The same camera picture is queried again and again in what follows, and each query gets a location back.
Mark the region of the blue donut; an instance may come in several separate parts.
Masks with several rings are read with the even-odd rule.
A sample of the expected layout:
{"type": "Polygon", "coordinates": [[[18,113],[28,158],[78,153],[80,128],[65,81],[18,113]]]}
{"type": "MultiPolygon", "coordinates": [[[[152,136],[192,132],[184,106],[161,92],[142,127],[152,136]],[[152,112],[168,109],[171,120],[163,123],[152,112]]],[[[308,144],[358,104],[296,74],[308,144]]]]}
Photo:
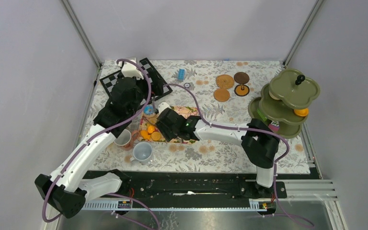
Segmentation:
{"type": "Polygon", "coordinates": [[[152,105],[147,105],[143,110],[143,115],[148,118],[154,117],[156,115],[156,111],[152,105]]]}

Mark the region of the round brown cookie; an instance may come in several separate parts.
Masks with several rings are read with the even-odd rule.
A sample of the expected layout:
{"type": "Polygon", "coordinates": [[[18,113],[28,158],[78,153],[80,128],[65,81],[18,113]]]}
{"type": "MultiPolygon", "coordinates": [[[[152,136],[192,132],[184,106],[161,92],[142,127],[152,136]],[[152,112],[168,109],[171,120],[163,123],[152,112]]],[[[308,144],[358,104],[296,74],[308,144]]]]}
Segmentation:
{"type": "Polygon", "coordinates": [[[151,134],[151,139],[153,141],[159,141],[161,139],[161,137],[162,137],[161,133],[157,132],[157,131],[155,131],[151,134]]]}

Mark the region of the purple cake slice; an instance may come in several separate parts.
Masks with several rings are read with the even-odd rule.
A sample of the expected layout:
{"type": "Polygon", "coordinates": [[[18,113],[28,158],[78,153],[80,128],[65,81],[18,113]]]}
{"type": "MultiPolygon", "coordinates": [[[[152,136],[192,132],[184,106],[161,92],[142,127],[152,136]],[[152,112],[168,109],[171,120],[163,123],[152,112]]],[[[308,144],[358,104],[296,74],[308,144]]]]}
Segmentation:
{"type": "Polygon", "coordinates": [[[268,125],[269,129],[272,130],[273,132],[277,132],[280,129],[280,123],[277,121],[272,121],[269,125],[268,125]]]}

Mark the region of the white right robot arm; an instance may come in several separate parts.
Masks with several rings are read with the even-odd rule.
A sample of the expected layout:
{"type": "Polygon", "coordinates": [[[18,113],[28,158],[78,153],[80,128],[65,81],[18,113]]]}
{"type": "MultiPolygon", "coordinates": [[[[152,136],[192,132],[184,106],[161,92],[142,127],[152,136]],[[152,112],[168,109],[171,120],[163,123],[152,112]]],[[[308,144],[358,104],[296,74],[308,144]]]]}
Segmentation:
{"type": "Polygon", "coordinates": [[[247,124],[213,123],[199,115],[185,118],[171,108],[164,108],[159,109],[156,127],[166,141],[214,140],[242,147],[257,169],[257,194],[268,197],[274,192],[274,161],[280,138],[262,121],[253,118],[247,124]]]}

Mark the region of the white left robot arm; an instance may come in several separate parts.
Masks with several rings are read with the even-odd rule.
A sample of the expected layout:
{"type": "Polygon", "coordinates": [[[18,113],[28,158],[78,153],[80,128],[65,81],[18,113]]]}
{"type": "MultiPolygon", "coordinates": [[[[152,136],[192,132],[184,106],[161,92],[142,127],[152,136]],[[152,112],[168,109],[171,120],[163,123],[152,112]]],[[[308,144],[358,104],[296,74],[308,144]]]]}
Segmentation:
{"type": "Polygon", "coordinates": [[[87,201],[111,193],[118,197],[128,194],[129,183],[113,172],[94,179],[83,177],[100,153],[141,115],[151,100],[153,82],[147,73],[141,79],[127,76],[117,79],[111,96],[79,145],[50,175],[37,176],[34,184],[44,200],[42,217],[45,222],[56,220],[56,217],[47,218],[47,206],[71,218],[87,201]]]}

